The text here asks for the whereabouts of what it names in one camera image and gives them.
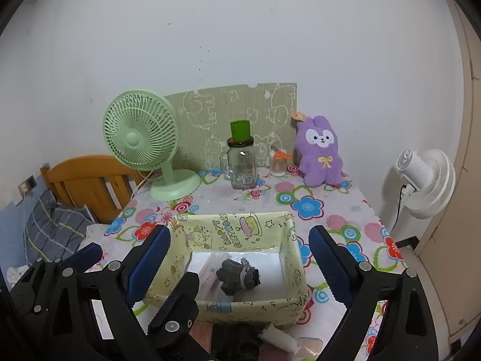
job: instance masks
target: blue rubber pad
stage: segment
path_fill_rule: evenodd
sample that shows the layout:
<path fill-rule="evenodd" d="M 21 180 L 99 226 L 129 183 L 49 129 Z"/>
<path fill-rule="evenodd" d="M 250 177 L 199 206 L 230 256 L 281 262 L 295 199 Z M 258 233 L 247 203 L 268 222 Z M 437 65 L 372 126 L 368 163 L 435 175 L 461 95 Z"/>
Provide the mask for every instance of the blue rubber pad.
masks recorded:
<path fill-rule="evenodd" d="M 60 265 L 60 272 L 71 267 L 77 273 L 83 273 L 102 259 L 102 247 L 97 243 L 90 243 L 75 254 L 68 257 Z"/>
<path fill-rule="evenodd" d="M 132 305 L 144 298 L 169 247 L 170 231 L 163 226 L 130 274 L 126 297 L 129 304 Z"/>
<path fill-rule="evenodd" d="M 350 277 L 316 227 L 309 232 L 309 247 L 334 298 L 349 308 L 354 299 L 351 293 Z"/>

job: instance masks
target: pillow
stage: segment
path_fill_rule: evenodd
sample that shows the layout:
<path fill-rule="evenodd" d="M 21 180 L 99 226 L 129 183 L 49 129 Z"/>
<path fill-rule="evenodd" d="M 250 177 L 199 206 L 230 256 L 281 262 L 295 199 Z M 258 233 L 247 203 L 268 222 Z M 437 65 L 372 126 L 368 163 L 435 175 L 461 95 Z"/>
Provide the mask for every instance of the pillow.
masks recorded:
<path fill-rule="evenodd" d="M 85 210 L 57 205 L 52 192 L 44 191 L 26 223 L 27 264 L 38 258 L 46 262 L 68 258 L 78 250 L 92 223 Z"/>

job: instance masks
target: white tube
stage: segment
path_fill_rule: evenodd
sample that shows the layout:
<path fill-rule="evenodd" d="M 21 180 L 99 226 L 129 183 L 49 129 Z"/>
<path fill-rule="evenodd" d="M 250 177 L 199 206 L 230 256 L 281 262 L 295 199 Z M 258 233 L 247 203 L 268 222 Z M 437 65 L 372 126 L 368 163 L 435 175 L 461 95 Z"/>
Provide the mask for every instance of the white tube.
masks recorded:
<path fill-rule="evenodd" d="M 416 152 L 404 150 L 398 157 L 396 169 L 415 187 L 422 190 L 432 182 L 432 168 Z"/>
<path fill-rule="evenodd" d="M 259 334 L 259 338 L 291 354 L 296 354 L 299 350 L 297 340 L 289 334 L 275 328 L 273 324 L 270 324 L 262 334 Z"/>

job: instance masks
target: floral tablecloth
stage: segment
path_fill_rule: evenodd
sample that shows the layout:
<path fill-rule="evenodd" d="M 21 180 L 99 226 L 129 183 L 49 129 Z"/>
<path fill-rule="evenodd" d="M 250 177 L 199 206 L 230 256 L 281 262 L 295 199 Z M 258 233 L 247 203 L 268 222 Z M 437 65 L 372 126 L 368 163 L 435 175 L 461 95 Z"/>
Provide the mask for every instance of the floral tablecloth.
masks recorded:
<path fill-rule="evenodd" d="M 257 185 L 251 190 L 234 190 L 220 171 L 200 171 L 202 184 L 193 194 L 172 202 L 151 198 L 148 191 L 138 194 L 122 211 L 104 235 L 97 240 L 104 249 L 99 267 L 123 259 L 128 251 L 146 239 L 156 224 L 167 224 L 177 214 L 218 214 L 278 212 L 294 215 L 297 243 L 301 251 L 310 298 L 297 325 L 290 329 L 295 337 L 320 338 L 324 344 L 334 333 L 345 306 L 338 303 L 319 270 L 309 245 L 308 235 L 317 224 L 323 225 L 357 261 L 368 261 L 377 270 L 401 273 L 406 264 L 389 232 L 371 209 L 361 191 L 346 174 L 338 186 L 304 185 L 295 166 L 284 177 L 259 170 Z M 156 310 L 138 303 L 134 306 L 146 328 Z M 374 344 L 384 312 L 379 302 L 357 359 L 366 359 Z"/>

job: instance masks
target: fan base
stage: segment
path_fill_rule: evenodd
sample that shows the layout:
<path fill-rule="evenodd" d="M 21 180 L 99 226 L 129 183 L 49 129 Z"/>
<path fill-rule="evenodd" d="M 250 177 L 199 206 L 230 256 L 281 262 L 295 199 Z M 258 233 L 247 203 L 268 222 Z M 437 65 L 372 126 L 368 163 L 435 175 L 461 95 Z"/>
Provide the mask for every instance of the fan base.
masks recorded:
<path fill-rule="evenodd" d="M 152 183 L 151 197 L 158 201 L 174 201 L 193 193 L 201 184 L 199 175 L 188 169 L 174 170 L 174 183 L 166 184 L 163 179 Z"/>

